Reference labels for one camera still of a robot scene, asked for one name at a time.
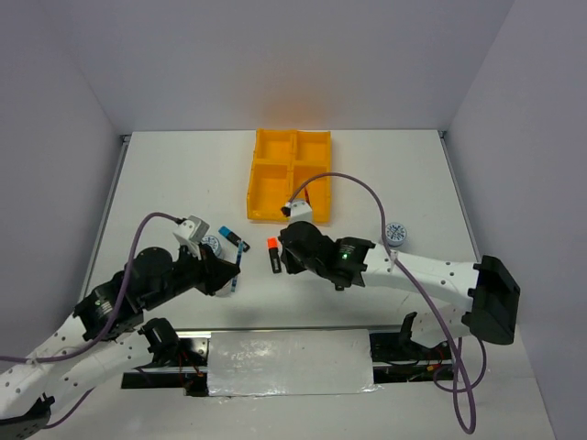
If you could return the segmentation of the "blue gel pen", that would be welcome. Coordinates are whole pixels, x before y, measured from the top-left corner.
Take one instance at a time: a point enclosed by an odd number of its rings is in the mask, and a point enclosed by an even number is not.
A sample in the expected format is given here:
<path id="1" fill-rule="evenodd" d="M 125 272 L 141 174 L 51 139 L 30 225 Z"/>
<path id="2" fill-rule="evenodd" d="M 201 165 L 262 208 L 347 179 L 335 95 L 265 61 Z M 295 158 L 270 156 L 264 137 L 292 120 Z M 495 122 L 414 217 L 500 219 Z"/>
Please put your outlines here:
<path id="1" fill-rule="evenodd" d="M 243 253 L 244 253 L 244 241 L 240 240 L 238 242 L 238 252 L 237 252 L 236 262 L 235 262 L 235 265 L 238 268 L 238 273 L 233 277 L 233 279 L 231 281 L 231 285 L 230 285 L 230 292 L 231 293 L 234 293 L 236 291 L 236 288 L 238 285 L 238 275 L 240 273 L 240 265 L 241 265 Z"/>

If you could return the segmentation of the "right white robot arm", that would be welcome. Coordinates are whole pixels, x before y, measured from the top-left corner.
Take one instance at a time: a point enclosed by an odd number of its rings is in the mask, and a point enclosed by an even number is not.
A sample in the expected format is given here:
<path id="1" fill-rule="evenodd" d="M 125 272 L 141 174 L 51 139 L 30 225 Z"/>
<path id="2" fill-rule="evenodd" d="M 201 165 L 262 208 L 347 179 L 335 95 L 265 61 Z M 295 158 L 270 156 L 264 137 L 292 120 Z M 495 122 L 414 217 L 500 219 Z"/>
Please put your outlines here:
<path id="1" fill-rule="evenodd" d="M 445 307 L 430 314 L 406 314 L 398 340 L 408 358 L 422 357 L 450 336 L 475 336 L 500 346 L 515 341 L 521 289 L 496 257 L 454 262 L 388 252 L 366 239 L 333 240 L 306 221 L 288 225 L 278 239 L 281 261 L 290 274 L 310 271 L 338 291 L 384 287 L 444 302 Z"/>

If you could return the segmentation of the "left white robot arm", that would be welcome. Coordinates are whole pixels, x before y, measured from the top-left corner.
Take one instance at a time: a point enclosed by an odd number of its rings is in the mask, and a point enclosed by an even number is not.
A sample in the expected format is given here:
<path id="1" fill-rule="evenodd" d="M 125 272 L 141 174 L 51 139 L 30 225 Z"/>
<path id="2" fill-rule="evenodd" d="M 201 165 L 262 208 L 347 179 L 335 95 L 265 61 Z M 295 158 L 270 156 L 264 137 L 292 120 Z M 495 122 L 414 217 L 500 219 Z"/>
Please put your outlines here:
<path id="1" fill-rule="evenodd" d="M 176 258 L 160 247 L 139 252 L 79 302 L 29 361 L 2 374 L 2 438 L 31 437 L 67 403 L 128 369 L 173 363 L 183 352 L 176 331 L 144 313 L 191 289 L 213 296 L 239 272 L 207 245 L 197 257 L 187 247 Z"/>

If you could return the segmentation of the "clear tape roll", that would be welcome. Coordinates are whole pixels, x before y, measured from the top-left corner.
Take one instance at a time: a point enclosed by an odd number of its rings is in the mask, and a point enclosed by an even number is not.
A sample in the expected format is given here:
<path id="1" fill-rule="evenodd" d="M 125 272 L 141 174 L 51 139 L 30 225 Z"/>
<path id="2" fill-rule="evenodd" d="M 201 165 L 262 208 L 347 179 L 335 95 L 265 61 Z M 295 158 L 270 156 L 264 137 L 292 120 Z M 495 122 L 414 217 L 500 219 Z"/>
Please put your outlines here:
<path id="1" fill-rule="evenodd" d="M 216 292 L 217 298 L 226 298 L 231 296 L 236 291 L 236 286 L 232 281 L 228 282 L 225 286 Z"/>

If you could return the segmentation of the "orange cap black highlighter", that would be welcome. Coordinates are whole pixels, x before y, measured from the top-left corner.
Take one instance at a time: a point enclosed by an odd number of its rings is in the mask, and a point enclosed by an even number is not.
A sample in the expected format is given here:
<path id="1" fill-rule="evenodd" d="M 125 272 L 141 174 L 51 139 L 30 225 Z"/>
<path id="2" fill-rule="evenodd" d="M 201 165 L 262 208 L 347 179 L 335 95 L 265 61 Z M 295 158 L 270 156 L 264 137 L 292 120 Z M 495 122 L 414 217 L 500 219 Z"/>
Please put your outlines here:
<path id="1" fill-rule="evenodd" d="M 272 272 L 274 274 L 281 273 L 282 272 L 282 264 L 280 261 L 278 239 L 276 237 L 269 237 L 267 239 L 267 247 L 268 247 Z"/>

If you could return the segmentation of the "left blue putty jar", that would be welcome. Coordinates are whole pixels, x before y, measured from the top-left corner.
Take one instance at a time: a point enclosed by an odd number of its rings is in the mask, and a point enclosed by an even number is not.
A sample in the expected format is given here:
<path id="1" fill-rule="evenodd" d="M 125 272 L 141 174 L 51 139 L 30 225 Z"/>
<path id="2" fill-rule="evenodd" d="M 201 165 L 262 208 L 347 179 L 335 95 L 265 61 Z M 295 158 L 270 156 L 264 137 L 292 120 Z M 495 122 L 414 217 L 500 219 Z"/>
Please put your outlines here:
<path id="1" fill-rule="evenodd" d="M 213 235 L 206 235 L 202 238 L 201 244 L 209 246 L 217 258 L 220 259 L 223 257 L 224 250 L 218 237 Z"/>

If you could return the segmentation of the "blue putty jar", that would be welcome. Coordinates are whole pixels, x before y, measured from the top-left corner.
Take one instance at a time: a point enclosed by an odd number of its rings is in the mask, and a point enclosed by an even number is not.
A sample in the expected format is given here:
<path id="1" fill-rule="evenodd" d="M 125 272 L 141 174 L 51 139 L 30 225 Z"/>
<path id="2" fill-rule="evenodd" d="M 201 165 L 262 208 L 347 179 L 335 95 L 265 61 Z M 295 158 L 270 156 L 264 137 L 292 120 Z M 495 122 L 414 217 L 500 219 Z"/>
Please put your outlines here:
<path id="1" fill-rule="evenodd" d="M 202 238 L 201 244 L 209 246 L 217 258 L 220 259 L 223 257 L 224 250 L 218 237 L 213 235 L 206 235 Z"/>
<path id="2" fill-rule="evenodd" d="M 401 223 L 391 222 L 384 228 L 384 237 L 390 248 L 399 248 L 408 238 L 407 228 Z"/>

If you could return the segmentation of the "blue cap black highlighter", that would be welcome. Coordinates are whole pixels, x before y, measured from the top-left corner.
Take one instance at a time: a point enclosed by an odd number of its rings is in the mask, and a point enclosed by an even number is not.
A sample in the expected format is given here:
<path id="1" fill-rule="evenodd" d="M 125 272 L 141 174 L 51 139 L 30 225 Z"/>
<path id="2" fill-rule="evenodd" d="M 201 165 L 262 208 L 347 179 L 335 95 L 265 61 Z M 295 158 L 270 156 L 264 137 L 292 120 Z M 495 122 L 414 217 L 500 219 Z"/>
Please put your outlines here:
<path id="1" fill-rule="evenodd" d="M 248 252 L 250 250 L 250 245 L 227 226 L 222 225 L 218 229 L 218 233 L 235 247 L 238 248 L 239 246 L 242 246 L 243 252 Z"/>

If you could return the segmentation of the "yellow four-compartment organizer tray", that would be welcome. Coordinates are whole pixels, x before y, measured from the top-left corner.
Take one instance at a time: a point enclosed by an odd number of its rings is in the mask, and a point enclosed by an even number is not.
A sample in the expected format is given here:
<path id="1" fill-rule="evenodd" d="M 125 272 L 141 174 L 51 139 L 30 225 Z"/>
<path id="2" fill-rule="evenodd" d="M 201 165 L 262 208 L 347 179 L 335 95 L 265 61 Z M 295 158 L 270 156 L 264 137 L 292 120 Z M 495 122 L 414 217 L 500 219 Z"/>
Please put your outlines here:
<path id="1" fill-rule="evenodd" d="M 268 130 L 256 132 L 247 192 L 247 218 L 284 222 L 282 207 L 297 193 L 313 208 L 314 221 L 326 224 L 331 213 L 331 181 L 317 174 L 331 171 L 332 139 L 328 131 Z"/>

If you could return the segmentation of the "right blue putty jar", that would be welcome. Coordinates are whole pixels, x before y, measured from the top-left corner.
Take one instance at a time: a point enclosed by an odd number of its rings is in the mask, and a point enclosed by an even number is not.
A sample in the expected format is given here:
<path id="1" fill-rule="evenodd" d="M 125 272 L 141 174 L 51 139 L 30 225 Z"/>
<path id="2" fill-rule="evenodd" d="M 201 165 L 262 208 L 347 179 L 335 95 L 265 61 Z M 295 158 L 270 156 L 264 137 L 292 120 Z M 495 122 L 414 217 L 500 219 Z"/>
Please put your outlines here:
<path id="1" fill-rule="evenodd" d="M 407 228 L 401 223 L 391 222 L 384 228 L 384 237 L 390 248 L 399 248 L 408 238 Z"/>

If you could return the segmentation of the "silver foil covered panel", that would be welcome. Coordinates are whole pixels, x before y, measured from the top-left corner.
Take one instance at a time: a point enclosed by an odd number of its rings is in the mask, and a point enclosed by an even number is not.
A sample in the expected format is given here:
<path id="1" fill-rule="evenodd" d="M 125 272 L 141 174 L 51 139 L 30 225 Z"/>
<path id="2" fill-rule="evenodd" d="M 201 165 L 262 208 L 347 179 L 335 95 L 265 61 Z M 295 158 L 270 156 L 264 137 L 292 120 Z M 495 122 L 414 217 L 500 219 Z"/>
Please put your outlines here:
<path id="1" fill-rule="evenodd" d="M 375 391 L 369 333 L 364 329 L 214 333 L 207 388 L 215 397 Z"/>

